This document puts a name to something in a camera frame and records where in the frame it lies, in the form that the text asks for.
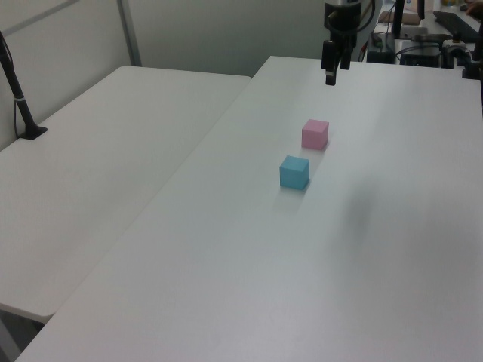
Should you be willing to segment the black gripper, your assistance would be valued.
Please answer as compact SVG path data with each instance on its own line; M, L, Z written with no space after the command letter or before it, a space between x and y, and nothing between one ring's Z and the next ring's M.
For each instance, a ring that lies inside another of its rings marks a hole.
M324 41L321 67L325 71L325 84L336 84L337 62L336 45L340 42L339 67L350 69L352 42L356 42L361 23L362 1L326 1L325 28L330 33L330 41Z

